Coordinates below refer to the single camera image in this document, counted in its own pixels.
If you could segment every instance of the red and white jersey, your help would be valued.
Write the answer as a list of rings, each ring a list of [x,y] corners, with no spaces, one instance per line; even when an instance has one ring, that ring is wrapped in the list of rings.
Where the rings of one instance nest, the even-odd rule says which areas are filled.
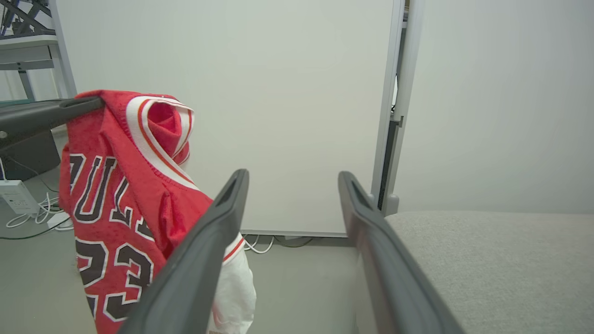
[[[103,109],[67,124],[60,206],[99,334],[115,333],[212,202],[179,164],[194,112],[172,96],[98,90]],[[243,247],[238,235],[225,261]]]

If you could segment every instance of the gray fabric surface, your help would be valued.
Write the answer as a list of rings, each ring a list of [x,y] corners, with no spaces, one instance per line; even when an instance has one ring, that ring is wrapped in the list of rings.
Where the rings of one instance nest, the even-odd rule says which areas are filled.
[[[468,334],[594,333],[594,215],[387,220]]]

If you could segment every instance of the power strip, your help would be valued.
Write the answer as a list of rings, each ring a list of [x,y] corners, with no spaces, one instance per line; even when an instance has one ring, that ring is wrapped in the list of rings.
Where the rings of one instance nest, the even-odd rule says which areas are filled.
[[[0,180],[0,196],[18,215],[23,213],[37,214],[39,212],[37,201],[19,179]]]

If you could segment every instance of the number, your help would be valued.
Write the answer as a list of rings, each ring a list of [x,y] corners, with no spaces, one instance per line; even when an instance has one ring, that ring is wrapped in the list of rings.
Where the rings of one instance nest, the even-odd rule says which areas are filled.
[[[75,238],[77,256],[86,259],[89,262],[86,266],[78,269],[80,277],[83,279],[83,285],[86,288],[105,277],[105,269],[109,255],[107,247],[103,241],[85,241]]]
[[[147,254],[134,248],[129,243],[118,247],[113,265],[132,268],[132,263],[138,266],[138,274],[128,270],[126,287],[138,289],[136,299],[126,300],[126,292],[107,294],[106,301],[103,305],[103,313],[115,322],[120,322],[127,318],[130,309],[140,299],[143,289],[153,281],[153,262]]]
[[[132,208],[126,207],[124,212],[119,207],[119,202],[122,200],[124,193],[128,189],[128,180],[126,178],[122,178],[122,182],[120,182],[118,189],[116,190],[115,194],[113,195],[113,202],[115,204],[115,209],[111,210],[111,214],[109,215],[110,222],[120,222],[127,227],[130,227],[130,221],[132,220]]]
[[[106,157],[105,158],[105,166],[103,167],[103,176],[101,177],[101,183],[97,188],[97,192],[95,194],[95,199],[93,202],[93,206],[90,212],[83,211],[85,204],[87,203],[87,198],[89,197],[89,193],[91,192],[91,188],[93,188],[93,180],[95,179],[95,174],[99,166],[101,165],[102,157],[96,156],[93,162],[93,167],[91,172],[89,173],[89,177],[87,178],[87,185],[84,189],[83,196],[78,199],[78,203],[76,204],[76,209],[74,210],[74,217],[79,223],[86,223],[91,224],[95,223],[101,217],[103,213],[103,202],[105,201],[105,188],[107,187],[109,177],[111,172],[114,170],[116,165],[116,160],[114,157]]]
[[[136,233],[140,234],[141,237],[154,242],[153,233],[150,231],[149,227],[144,223],[144,217],[140,217],[140,219],[136,221],[135,230]]]
[[[81,167],[84,165],[86,159],[87,158],[84,155],[70,155],[70,193],[72,193],[72,187],[76,184],[80,171],[82,170]]]
[[[89,304],[91,313],[93,313],[93,319],[95,319],[95,314],[97,314],[97,300],[98,299],[99,299],[99,295],[87,295],[87,303]]]

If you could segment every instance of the red stripe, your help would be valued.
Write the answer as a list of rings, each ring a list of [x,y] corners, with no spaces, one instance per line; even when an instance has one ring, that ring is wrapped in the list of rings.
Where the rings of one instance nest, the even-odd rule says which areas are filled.
[[[186,132],[186,137],[184,138],[184,141],[182,141],[182,146],[179,148],[179,150],[177,152],[175,152],[175,154],[173,156],[176,156],[179,154],[179,152],[181,152],[184,149],[185,143],[188,141],[188,137],[189,134],[192,132],[192,113],[189,111],[189,109],[186,108],[186,110],[188,111],[188,117],[189,117],[189,128],[188,128],[188,132]]]
[[[159,153],[159,151],[157,150],[157,148],[153,145],[153,142],[148,138],[147,133],[144,131],[144,124],[143,124],[143,119],[142,119],[142,110],[144,108],[144,106],[146,105],[146,103],[148,101],[151,100],[145,100],[141,103],[140,107],[138,108],[138,123],[140,125],[140,132],[142,132],[143,137],[144,137],[144,141],[146,141],[148,143],[148,145],[150,146],[150,148],[153,150],[153,152],[159,157],[159,159],[161,159],[161,161],[167,165],[167,167],[169,167],[169,169],[171,169],[172,171],[174,171],[177,175],[179,175],[181,178],[183,178],[184,180],[190,182],[193,184],[193,182],[188,179],[184,174],[180,173],[177,169],[175,169],[167,160],[165,160],[165,158],[163,158],[163,156],[161,155],[161,153]]]
[[[235,254],[235,252],[237,251],[237,249],[239,248],[239,246],[241,245],[241,243],[243,242],[243,237],[241,238],[241,240],[239,240],[239,242],[237,243],[237,245],[235,245],[235,248],[233,248],[233,250],[231,252],[229,252],[229,254],[227,254],[224,258],[223,258],[223,262],[225,262],[231,255]]]
[[[188,161],[188,158],[189,158],[189,150],[188,150],[188,155],[186,155],[186,158],[184,159],[184,161],[182,161],[182,162],[178,163],[178,165],[181,165],[182,163],[184,163],[184,162]]]
[[[214,320],[214,325],[219,328],[223,322],[221,321],[221,316],[220,316],[220,311],[219,308],[217,307],[217,304],[215,302],[213,302],[213,320]]]

